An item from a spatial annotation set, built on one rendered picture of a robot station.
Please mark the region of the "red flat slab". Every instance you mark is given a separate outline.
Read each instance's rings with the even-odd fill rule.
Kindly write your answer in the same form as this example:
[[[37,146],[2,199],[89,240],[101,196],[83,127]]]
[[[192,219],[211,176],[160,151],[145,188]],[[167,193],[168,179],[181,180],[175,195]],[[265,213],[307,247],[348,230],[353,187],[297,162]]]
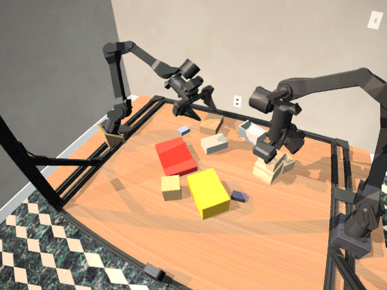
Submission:
[[[181,137],[156,144],[155,147],[166,176],[184,176],[198,171],[198,167]]]

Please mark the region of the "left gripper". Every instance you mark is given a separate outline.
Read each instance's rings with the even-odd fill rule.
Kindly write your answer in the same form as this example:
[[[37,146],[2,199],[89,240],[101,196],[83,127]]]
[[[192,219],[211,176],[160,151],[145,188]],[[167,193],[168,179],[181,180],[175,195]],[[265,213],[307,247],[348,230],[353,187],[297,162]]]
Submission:
[[[190,104],[194,103],[195,101],[199,100],[202,98],[204,101],[203,103],[210,107],[213,111],[217,111],[217,108],[213,102],[211,94],[214,91],[214,88],[211,85],[208,85],[204,87],[201,91],[201,93],[198,94],[197,90],[188,92],[188,96],[186,97],[183,94],[183,91],[181,89],[181,85],[185,85],[186,82],[180,84],[178,88],[176,89],[176,93],[178,94],[178,97],[182,98],[181,100],[177,101],[174,103],[172,113],[175,116],[186,116],[189,118],[192,118],[197,121],[201,121],[201,118],[199,115],[191,108]],[[211,90],[211,91],[210,91]],[[193,101],[191,101],[193,100]]]

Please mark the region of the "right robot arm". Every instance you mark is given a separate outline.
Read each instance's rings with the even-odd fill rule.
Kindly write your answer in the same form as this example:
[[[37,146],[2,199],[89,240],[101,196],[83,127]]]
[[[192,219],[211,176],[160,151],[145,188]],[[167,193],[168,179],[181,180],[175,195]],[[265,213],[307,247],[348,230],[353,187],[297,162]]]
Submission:
[[[387,171],[387,86],[385,85],[387,82],[368,68],[359,68],[322,77],[285,79],[279,82],[273,92],[258,86],[249,99],[250,107],[264,114],[273,112],[272,120],[280,126],[290,125],[293,115],[297,116],[302,111],[298,103],[289,101],[315,92],[359,86],[380,103],[380,131],[369,176],[365,181],[360,179],[357,196],[355,195],[353,200],[355,211],[349,214],[344,224],[344,234],[363,243],[366,243],[366,237],[372,230],[378,228],[382,210],[379,202]],[[283,133],[278,145],[284,144],[294,155],[304,145],[305,133],[294,132],[292,128],[293,126],[285,134]]]

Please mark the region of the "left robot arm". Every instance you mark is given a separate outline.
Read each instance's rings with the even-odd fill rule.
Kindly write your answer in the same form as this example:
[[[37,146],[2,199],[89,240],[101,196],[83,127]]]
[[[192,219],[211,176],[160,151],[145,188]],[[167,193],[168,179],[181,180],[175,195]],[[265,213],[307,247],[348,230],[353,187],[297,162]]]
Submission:
[[[165,81],[164,84],[164,87],[168,90],[172,88],[176,92],[178,86],[186,82],[181,76],[184,76],[186,79],[190,78],[190,80],[185,85],[181,85],[181,89],[185,96],[188,96],[188,92],[194,90],[198,91],[198,88],[204,82],[202,77],[199,75],[196,76],[197,78],[193,78],[200,71],[200,69],[188,58],[179,68],[171,67],[168,64],[155,59],[143,49],[135,45],[132,41],[115,43],[108,42],[103,47],[103,54],[107,60],[107,63],[109,64],[115,100],[114,109],[107,112],[107,117],[109,119],[107,120],[106,125],[102,126],[102,128],[106,133],[114,135],[119,135],[118,129],[120,127],[121,120],[129,117],[133,108],[131,99],[127,99],[125,95],[122,73],[120,70],[121,55],[129,52],[132,52],[134,55],[138,56],[138,58],[146,62],[158,74],[159,77],[164,79],[170,78],[168,81]],[[172,75],[175,76],[172,77]]]

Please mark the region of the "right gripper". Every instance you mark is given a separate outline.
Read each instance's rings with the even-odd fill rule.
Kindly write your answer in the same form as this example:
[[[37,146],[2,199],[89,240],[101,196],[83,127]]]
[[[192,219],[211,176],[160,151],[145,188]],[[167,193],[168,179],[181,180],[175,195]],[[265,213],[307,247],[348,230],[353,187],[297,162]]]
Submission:
[[[271,119],[268,123],[270,126],[266,136],[269,137],[270,142],[260,141],[253,147],[253,154],[260,157],[268,164],[276,155],[277,150],[280,150],[282,146],[278,145],[278,141],[282,137],[283,133],[289,131],[290,127],[293,126],[292,131],[296,132],[297,127],[295,124],[290,123],[288,126],[280,126],[273,122]]]

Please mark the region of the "yellow block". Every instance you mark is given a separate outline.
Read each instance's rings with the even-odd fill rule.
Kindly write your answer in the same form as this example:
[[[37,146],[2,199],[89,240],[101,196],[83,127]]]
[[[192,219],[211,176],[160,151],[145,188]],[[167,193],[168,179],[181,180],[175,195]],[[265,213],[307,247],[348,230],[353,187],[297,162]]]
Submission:
[[[213,168],[189,175],[187,180],[202,220],[229,211],[230,198]]]

